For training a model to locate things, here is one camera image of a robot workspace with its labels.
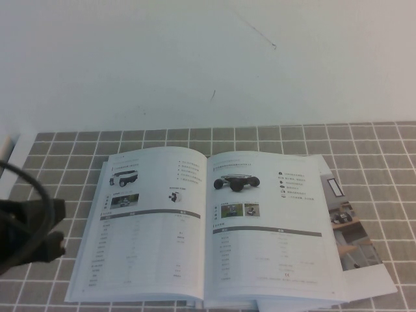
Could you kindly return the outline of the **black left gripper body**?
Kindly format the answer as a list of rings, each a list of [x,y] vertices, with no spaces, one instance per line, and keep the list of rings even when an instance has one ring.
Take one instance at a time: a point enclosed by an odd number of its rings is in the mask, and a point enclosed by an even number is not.
[[[2,242],[1,243],[1,272],[30,263],[50,263],[65,255],[64,234],[54,231],[40,242]]]

